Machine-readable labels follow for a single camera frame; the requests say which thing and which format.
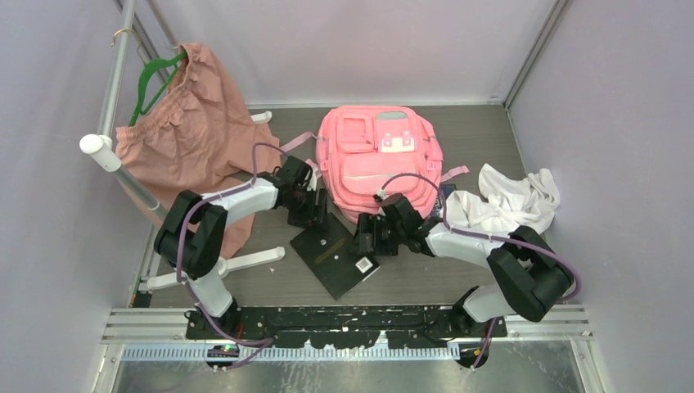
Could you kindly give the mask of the Moon and Sixpence book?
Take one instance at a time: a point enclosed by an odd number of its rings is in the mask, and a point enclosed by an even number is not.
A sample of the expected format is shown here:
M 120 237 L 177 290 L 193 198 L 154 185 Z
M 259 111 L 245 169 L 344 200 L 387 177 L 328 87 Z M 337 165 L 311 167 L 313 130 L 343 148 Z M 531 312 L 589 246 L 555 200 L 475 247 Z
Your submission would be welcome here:
M 332 213 L 290 240 L 291 247 L 334 300 L 340 300 L 379 270 L 369 256 L 349 251 L 353 235 Z

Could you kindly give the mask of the pink student backpack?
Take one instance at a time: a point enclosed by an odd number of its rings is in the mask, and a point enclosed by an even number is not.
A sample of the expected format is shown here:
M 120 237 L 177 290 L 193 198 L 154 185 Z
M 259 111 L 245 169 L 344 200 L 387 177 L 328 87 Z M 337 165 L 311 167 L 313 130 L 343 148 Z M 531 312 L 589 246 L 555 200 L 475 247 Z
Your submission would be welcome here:
M 290 151 L 314 138 L 316 159 L 334 205 L 355 223 L 361 213 L 379 210 L 375 195 L 401 193 L 427 216 L 438 199 L 435 187 L 465 166 L 443 170 L 444 154 L 432 124 L 403 106 L 340 106 L 330 110 L 316 133 L 303 133 L 282 146 Z

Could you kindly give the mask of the blue book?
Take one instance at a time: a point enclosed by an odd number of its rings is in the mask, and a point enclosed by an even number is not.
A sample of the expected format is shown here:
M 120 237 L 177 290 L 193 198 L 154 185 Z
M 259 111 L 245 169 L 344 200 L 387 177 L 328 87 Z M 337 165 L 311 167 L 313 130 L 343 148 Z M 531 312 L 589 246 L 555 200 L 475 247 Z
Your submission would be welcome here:
M 435 203 L 435 210 L 440 213 L 447 201 L 448 197 L 457 190 L 457 185 L 454 183 L 442 183 L 439 185 L 439 194 Z

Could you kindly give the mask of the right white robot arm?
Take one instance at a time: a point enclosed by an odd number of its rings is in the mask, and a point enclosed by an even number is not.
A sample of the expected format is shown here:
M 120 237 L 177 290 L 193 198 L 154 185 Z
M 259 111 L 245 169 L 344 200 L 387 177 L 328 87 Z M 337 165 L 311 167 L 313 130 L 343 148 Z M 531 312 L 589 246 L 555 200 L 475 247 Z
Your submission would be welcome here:
M 578 274 L 530 227 L 508 234 L 457 229 L 440 217 L 423 217 L 400 193 L 377 202 L 375 214 L 358 217 L 353 253 L 395 256 L 406 246 L 412 253 L 477 264 L 493 275 L 493 283 L 471 288 L 453 305 L 455 328 L 464 336 L 510 314 L 539 322 L 579 290 Z

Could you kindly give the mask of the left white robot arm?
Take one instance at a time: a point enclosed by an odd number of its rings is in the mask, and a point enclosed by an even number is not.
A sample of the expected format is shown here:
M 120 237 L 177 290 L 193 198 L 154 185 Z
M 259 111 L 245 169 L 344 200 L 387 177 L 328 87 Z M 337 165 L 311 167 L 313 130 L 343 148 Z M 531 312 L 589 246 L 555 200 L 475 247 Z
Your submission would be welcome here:
M 289 156 L 273 171 L 238 186 L 205 195 L 185 190 L 174 200 L 153 249 L 174 267 L 176 282 L 190 289 L 197 308 L 208 314 L 207 328 L 217 337 L 230 337 L 239 325 L 232 311 L 237 302 L 217 269 L 225 231 L 240 219 L 277 208 L 287 209 L 290 226 L 323 226 L 328 193 L 314 176 L 308 163 Z

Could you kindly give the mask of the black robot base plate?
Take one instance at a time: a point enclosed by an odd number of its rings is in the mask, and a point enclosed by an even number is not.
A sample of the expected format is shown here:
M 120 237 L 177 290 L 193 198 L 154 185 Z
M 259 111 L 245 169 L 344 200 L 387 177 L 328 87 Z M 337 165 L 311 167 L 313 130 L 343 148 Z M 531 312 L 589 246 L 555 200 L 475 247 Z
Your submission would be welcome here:
M 385 340 L 390 349 L 442 348 L 449 342 L 507 335 L 504 319 L 477 323 L 445 305 L 241 307 L 214 328 L 198 309 L 184 312 L 188 340 L 232 337 L 253 347 L 367 349 Z

